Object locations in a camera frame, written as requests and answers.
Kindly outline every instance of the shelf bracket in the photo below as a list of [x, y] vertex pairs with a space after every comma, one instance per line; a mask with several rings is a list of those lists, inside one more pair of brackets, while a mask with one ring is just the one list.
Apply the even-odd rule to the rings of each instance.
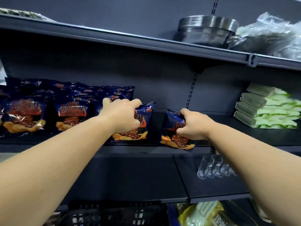
[[257, 66], [257, 54], [254, 53], [249, 54], [247, 66], [249, 67]]

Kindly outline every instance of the black plastic basket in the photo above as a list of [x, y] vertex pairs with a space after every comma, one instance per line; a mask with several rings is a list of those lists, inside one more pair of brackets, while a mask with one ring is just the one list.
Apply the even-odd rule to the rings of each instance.
[[59, 226], [169, 226], [165, 205], [132, 205], [122, 208], [70, 210]]

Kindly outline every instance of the stainless steel bowl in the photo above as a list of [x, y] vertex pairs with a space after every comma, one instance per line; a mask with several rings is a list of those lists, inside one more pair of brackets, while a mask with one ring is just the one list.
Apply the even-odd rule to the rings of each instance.
[[179, 21], [177, 41], [225, 48], [226, 41], [236, 33], [239, 23], [221, 16], [188, 16]]

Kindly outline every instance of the forearm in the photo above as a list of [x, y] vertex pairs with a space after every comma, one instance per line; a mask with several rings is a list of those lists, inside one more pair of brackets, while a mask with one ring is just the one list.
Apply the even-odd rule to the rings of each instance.
[[0, 163], [0, 224], [42, 225], [111, 134], [94, 117]]
[[236, 169], [273, 222], [296, 225], [301, 220], [300, 157], [217, 123], [209, 140]]

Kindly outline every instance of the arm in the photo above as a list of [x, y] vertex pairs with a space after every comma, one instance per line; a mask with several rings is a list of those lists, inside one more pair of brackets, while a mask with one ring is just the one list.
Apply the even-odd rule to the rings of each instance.
[[0, 225], [43, 225], [103, 143], [140, 125], [139, 105], [105, 98], [99, 116], [0, 163]]
[[300, 157], [216, 123], [207, 115], [187, 109], [181, 113], [186, 126], [177, 130], [178, 135], [209, 140], [238, 172], [252, 197], [276, 225], [300, 224]]

